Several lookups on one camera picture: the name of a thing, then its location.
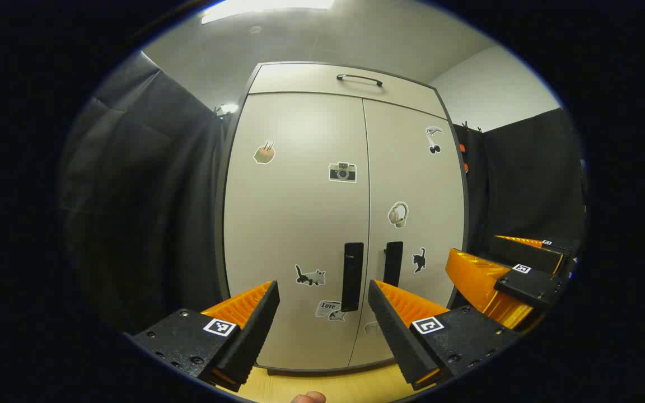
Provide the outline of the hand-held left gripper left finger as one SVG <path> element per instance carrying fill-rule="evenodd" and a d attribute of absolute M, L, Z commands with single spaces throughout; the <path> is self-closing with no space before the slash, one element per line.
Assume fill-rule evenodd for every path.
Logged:
<path fill-rule="evenodd" d="M 238 392 L 256 365 L 280 303 L 268 281 L 204 311 L 181 308 L 132 336 L 177 372 Z"/>

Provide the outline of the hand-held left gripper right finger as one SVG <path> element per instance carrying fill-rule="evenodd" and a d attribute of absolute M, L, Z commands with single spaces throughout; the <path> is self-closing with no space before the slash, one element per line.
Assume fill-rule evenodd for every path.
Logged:
<path fill-rule="evenodd" d="M 464 377 L 521 339 L 472 306 L 453 310 L 371 280 L 367 291 L 387 346 L 413 390 Z"/>

